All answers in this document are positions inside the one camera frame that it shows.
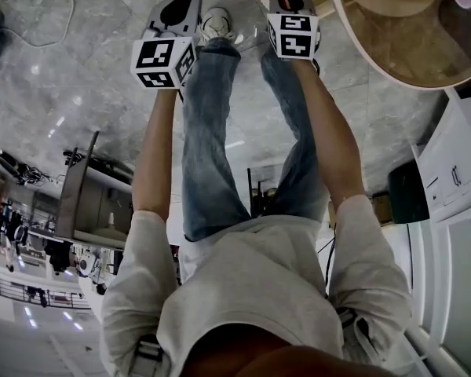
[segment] black speaker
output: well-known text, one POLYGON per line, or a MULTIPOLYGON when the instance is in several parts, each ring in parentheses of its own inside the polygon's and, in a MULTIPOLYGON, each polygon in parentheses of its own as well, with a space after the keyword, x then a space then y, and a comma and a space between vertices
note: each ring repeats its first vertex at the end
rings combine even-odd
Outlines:
POLYGON ((389 174, 389 197, 394 223, 412 223, 429 219, 421 175, 414 160, 389 174))

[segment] leg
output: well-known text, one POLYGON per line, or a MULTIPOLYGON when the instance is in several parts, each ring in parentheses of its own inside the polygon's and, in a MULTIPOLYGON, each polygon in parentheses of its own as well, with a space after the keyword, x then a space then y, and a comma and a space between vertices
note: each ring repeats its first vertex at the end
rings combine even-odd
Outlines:
POLYGON ((225 156, 228 100, 240 55, 225 38, 211 39, 185 91, 184 234, 198 241, 250 219, 225 156))
POLYGON ((319 176, 316 146, 300 81, 290 63, 280 60, 272 47, 262 57, 261 70, 297 139, 264 215, 285 214, 322 221, 328 193, 319 176))

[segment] sneaker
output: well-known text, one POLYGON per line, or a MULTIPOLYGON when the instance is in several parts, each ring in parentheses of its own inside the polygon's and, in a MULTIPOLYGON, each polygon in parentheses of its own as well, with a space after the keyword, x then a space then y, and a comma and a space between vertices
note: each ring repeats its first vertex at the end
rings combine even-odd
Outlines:
POLYGON ((232 24, 226 9, 214 7, 209 9, 200 26, 201 39, 206 45, 212 38, 234 39, 232 24))

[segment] railing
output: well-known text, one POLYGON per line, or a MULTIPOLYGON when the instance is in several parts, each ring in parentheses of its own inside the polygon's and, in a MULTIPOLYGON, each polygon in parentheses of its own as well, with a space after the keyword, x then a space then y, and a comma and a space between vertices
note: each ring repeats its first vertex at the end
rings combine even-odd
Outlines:
POLYGON ((90 309, 82 293, 51 291, 3 279, 0 279, 0 296, 44 307, 90 309))

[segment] cabinet handle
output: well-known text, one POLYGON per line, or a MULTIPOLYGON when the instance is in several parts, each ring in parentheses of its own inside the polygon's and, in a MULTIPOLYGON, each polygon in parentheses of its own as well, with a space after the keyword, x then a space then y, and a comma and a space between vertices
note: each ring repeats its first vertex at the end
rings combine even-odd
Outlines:
POLYGON ((461 185, 462 182, 461 182, 461 179, 458 178, 457 167, 455 167, 454 172, 455 172, 455 178, 457 179, 457 182, 461 185))
POLYGON ((457 175, 457 166, 452 167, 452 178, 454 179, 454 184, 458 187, 462 184, 461 180, 457 175))
POLYGON ((452 180, 454 181, 454 184, 455 186, 457 187, 458 184, 457 184, 457 181, 455 180, 455 173, 454 173, 454 168, 452 167, 452 172, 450 172, 452 174, 452 180))

